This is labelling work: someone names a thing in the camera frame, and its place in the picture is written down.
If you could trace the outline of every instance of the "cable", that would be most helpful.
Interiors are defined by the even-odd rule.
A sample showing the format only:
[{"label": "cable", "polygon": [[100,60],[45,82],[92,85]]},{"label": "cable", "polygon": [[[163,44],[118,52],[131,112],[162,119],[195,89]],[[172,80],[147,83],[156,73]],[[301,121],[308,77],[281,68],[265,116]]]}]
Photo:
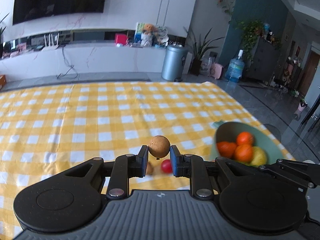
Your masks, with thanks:
[{"label": "cable", "polygon": [[[66,37],[64,37],[64,40],[62,42],[62,44],[60,46],[62,46],[62,55],[63,55],[63,61],[65,63],[65,65],[69,68],[69,70],[65,73],[65,74],[62,74],[60,73],[59,76],[57,76],[57,79],[61,79],[61,78],[65,78],[65,79],[76,79],[78,77],[78,72],[74,69],[75,65],[70,65],[69,61],[67,60],[65,54],[64,54],[64,47],[66,46],[65,44],[65,40],[66,40]],[[75,73],[76,73],[76,76],[75,77],[65,77],[70,70],[73,70]]]}]

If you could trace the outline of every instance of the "gray trash can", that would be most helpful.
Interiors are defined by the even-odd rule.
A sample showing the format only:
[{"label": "gray trash can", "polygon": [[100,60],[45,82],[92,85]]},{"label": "gray trash can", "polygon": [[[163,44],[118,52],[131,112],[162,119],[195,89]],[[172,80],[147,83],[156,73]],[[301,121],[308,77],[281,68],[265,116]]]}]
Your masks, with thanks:
[{"label": "gray trash can", "polygon": [[161,77],[168,81],[181,78],[188,50],[184,47],[168,45],[165,52]]}]

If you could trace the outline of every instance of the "cardboard box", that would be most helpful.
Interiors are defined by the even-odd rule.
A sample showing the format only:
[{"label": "cardboard box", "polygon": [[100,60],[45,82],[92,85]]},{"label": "cardboard box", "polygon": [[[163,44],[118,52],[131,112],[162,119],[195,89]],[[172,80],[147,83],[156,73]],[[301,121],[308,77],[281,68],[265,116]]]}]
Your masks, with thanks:
[{"label": "cardboard box", "polygon": [[5,75],[0,75],[0,90],[3,88],[3,86],[7,83],[5,79]]}]

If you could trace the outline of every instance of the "orange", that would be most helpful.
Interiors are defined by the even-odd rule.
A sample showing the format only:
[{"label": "orange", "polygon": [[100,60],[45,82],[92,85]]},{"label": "orange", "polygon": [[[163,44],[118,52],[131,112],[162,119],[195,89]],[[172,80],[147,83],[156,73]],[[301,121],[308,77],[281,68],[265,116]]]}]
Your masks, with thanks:
[{"label": "orange", "polygon": [[254,137],[249,132],[241,132],[237,136],[236,142],[237,142],[237,145],[241,145],[241,144],[251,144],[252,145],[254,142]]},{"label": "orange", "polygon": [[236,147],[235,143],[220,142],[217,143],[217,149],[220,156],[231,159]]},{"label": "orange", "polygon": [[236,148],[238,147],[236,143],[230,143],[230,148],[232,148],[232,155],[234,154]]},{"label": "orange", "polygon": [[253,158],[252,146],[250,144],[239,145],[233,154],[233,158],[238,162],[251,162]]}]

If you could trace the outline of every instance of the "green bowl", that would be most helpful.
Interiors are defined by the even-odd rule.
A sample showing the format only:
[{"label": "green bowl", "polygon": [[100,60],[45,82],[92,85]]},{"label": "green bowl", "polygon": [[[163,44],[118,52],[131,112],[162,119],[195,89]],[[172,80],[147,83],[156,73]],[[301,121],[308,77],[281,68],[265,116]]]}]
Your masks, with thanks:
[{"label": "green bowl", "polygon": [[212,124],[217,128],[213,137],[211,147],[211,159],[214,160],[219,156],[216,144],[222,141],[235,142],[239,133],[249,132],[254,136],[254,146],[262,148],[268,156],[268,163],[273,164],[277,159],[283,159],[284,156],[277,145],[263,132],[258,129],[241,122],[224,122],[218,121]]}]

